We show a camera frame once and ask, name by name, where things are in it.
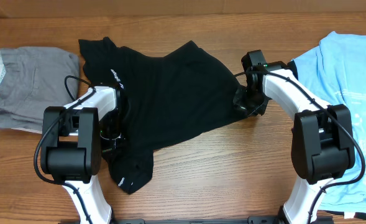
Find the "black polo shirt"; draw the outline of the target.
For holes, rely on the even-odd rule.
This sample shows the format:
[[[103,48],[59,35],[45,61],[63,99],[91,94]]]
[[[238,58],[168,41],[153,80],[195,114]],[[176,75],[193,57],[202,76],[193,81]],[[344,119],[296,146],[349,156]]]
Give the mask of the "black polo shirt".
[[[218,59],[189,41],[149,57],[110,38],[80,40],[83,71],[95,84],[120,85],[126,144],[107,158],[118,187],[132,194],[153,175],[153,153],[243,119],[233,105],[239,82]]]

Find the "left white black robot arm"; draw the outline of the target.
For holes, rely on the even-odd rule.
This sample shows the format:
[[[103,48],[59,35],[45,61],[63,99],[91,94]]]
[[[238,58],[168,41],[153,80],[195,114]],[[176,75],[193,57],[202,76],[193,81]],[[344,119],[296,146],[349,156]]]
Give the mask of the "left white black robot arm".
[[[62,186],[80,216],[79,223],[115,223],[98,179],[102,157],[121,140],[122,89],[93,86],[65,106],[43,113],[42,137],[34,170],[44,182]]]

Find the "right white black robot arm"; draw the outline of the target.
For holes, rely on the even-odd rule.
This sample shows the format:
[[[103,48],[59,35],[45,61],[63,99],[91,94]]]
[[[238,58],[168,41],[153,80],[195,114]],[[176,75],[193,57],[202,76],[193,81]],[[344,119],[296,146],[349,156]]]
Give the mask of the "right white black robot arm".
[[[283,62],[244,66],[246,86],[238,89],[235,107],[247,116],[262,115],[275,100],[293,121],[291,161],[297,174],[289,199],[277,215],[249,217],[249,223],[332,223],[317,211],[327,191],[355,182],[342,180],[355,164],[358,146],[348,107],[332,105],[311,93]]]

